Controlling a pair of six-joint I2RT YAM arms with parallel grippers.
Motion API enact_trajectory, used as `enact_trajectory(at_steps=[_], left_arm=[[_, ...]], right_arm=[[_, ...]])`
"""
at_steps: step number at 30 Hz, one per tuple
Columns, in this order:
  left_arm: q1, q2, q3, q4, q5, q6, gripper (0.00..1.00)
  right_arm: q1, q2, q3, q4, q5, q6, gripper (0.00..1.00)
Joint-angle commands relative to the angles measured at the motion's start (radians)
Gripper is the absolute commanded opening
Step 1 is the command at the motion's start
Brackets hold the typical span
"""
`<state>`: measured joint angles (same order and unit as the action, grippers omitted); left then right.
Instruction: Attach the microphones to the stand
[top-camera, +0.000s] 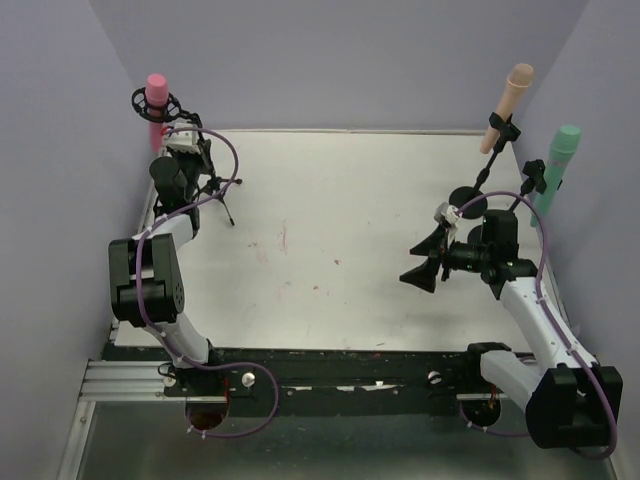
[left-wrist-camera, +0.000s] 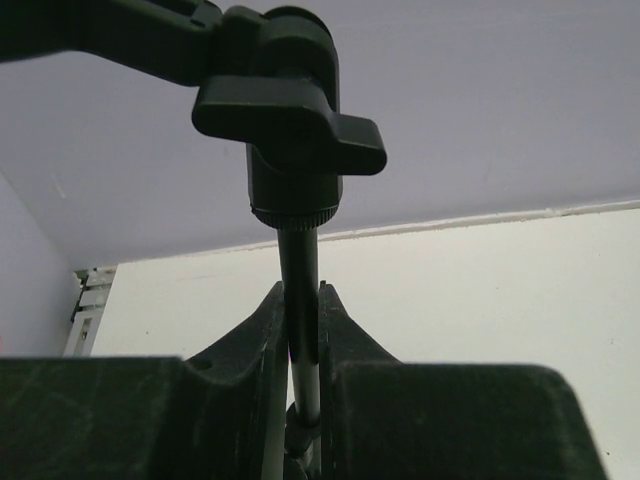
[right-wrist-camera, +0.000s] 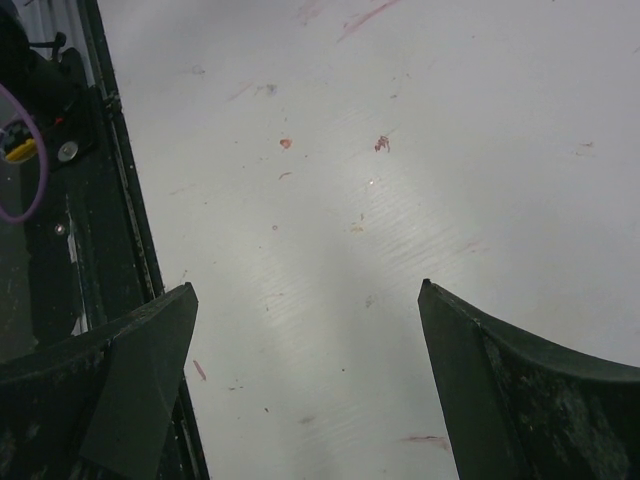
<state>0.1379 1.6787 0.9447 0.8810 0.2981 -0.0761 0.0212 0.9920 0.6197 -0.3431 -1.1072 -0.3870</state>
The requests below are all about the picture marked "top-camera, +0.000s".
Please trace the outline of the black tripod shock-mount stand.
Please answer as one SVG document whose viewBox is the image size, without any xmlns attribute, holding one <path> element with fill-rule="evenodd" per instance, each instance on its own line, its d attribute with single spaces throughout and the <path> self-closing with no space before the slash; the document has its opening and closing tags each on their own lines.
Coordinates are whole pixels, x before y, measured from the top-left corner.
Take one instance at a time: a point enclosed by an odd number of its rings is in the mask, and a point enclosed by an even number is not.
<svg viewBox="0 0 640 480">
<path fill-rule="evenodd" d="M 224 203 L 223 186 L 242 183 L 238 178 L 217 174 L 212 141 L 204 136 L 200 116 L 183 109 L 174 95 L 157 94 L 151 86 L 141 87 L 132 93 L 131 105 L 149 122 L 152 148 L 157 152 L 149 166 L 156 218 L 195 204 L 203 196 L 214 195 Z"/>
</svg>

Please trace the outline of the pink microphone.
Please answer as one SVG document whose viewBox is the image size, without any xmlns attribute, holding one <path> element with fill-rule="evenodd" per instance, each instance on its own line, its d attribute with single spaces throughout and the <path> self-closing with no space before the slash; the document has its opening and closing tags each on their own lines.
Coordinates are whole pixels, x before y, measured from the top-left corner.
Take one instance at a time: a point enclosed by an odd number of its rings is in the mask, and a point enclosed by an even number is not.
<svg viewBox="0 0 640 480">
<path fill-rule="evenodd" d="M 152 73 L 147 77 L 145 98 L 150 115 L 161 118 L 163 116 L 163 109 L 169 99 L 168 81 L 165 76 L 159 73 Z M 157 152 L 161 147 L 162 129 L 162 122 L 151 122 L 149 124 L 149 138 L 153 152 Z"/>
</svg>

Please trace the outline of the black clip round-base stand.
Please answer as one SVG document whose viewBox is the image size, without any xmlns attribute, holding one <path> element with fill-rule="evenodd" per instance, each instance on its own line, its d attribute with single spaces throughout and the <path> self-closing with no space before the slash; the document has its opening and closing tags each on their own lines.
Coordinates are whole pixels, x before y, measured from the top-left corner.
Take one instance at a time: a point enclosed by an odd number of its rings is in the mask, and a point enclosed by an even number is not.
<svg viewBox="0 0 640 480">
<path fill-rule="evenodd" d="M 544 194 L 548 189 L 545 171 L 546 165 L 542 159 L 527 161 L 522 169 L 525 179 L 521 184 L 519 195 L 526 197 L 532 192 L 537 195 Z M 481 244 L 481 230 L 481 226 L 474 227 L 467 236 L 467 242 L 473 245 Z"/>
</svg>

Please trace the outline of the black round-base microphone stand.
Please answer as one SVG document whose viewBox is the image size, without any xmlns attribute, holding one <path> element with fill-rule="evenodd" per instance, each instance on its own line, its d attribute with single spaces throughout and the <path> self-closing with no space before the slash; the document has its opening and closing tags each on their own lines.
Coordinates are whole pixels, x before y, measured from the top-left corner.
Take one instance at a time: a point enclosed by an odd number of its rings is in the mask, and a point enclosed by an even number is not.
<svg viewBox="0 0 640 480">
<path fill-rule="evenodd" d="M 520 129 L 512 123 L 512 117 L 513 115 L 510 114 L 506 120 L 503 120 L 496 112 L 490 115 L 489 124 L 491 127 L 496 127 L 499 133 L 498 139 L 492 147 L 491 157 L 486 166 L 480 170 L 473 186 L 461 186 L 451 192 L 448 198 L 451 205 L 461 207 L 468 201 L 482 195 L 481 187 L 488 179 L 496 158 L 509 142 L 515 142 L 521 134 Z"/>
</svg>

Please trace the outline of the mint green microphone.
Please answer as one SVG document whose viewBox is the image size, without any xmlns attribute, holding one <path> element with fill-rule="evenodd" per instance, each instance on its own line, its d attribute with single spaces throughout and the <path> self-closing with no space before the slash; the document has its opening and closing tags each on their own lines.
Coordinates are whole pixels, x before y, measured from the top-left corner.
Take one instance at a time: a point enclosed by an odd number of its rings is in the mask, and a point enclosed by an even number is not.
<svg viewBox="0 0 640 480">
<path fill-rule="evenodd" d="M 543 193 L 536 193 L 533 197 L 533 205 L 540 218 L 548 213 L 567 166 L 578 150 L 581 136 L 581 129 L 574 125 L 562 125 L 556 131 L 549 146 L 543 175 L 546 188 Z"/>
</svg>

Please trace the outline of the peach microphone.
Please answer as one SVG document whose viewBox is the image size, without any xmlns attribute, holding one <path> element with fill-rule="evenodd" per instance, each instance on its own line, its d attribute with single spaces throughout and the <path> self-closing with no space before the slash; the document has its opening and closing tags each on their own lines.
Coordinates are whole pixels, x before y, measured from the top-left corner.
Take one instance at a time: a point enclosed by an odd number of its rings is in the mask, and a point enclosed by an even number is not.
<svg viewBox="0 0 640 480">
<path fill-rule="evenodd" d="M 522 95 L 531 86 L 534 78 L 534 68 L 526 63 L 516 64 L 507 76 L 503 94 L 494 113 L 504 122 L 515 110 Z M 486 130 L 480 145 L 480 152 L 487 154 L 499 138 L 499 130 L 492 124 Z"/>
</svg>

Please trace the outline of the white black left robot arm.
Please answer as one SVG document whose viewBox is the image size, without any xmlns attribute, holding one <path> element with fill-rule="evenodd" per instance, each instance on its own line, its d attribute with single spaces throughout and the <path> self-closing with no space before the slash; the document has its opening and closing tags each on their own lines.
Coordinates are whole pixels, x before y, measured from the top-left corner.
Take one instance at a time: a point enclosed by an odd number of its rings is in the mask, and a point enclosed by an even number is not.
<svg viewBox="0 0 640 480">
<path fill-rule="evenodd" d="M 195 150 L 168 147 L 149 167 L 157 194 L 154 219 L 194 203 L 199 179 L 214 172 L 211 142 L 199 140 Z M 200 228 L 199 209 L 166 221 L 148 237 L 113 240 L 108 246 L 111 308 L 115 318 L 147 331 L 169 352 L 173 365 L 190 369 L 213 365 L 211 342 L 198 333 L 184 312 L 185 292 L 177 251 Z"/>
</svg>

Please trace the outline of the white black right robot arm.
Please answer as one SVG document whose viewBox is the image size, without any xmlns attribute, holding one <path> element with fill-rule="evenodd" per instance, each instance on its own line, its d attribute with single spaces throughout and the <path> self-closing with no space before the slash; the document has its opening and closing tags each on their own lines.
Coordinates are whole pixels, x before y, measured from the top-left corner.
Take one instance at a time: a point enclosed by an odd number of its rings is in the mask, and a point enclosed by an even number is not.
<svg viewBox="0 0 640 480">
<path fill-rule="evenodd" d="M 528 367 L 508 348 L 486 346 L 478 360 L 481 378 L 520 407 L 538 447 L 600 447 L 610 454 L 618 440 L 621 375 L 599 364 L 548 300 L 540 269 L 519 255 L 512 211 L 486 211 L 478 243 L 455 240 L 459 218 L 455 206 L 439 207 L 436 229 L 410 251 L 425 262 L 402 274 L 401 282 L 432 293 L 453 271 L 479 275 L 516 322 L 537 363 Z"/>
</svg>

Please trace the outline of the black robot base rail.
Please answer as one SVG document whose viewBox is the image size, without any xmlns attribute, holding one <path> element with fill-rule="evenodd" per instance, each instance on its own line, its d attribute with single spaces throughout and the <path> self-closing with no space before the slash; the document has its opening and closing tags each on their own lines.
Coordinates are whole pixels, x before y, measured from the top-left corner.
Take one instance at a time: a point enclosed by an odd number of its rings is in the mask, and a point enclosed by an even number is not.
<svg viewBox="0 0 640 480">
<path fill-rule="evenodd" d="M 221 348 L 220 372 L 177 371 L 159 347 L 107 345 L 108 361 L 159 361 L 162 394 L 193 415 L 347 417 L 469 415 L 481 425 L 501 414 L 496 389 L 469 352 Z"/>
</svg>

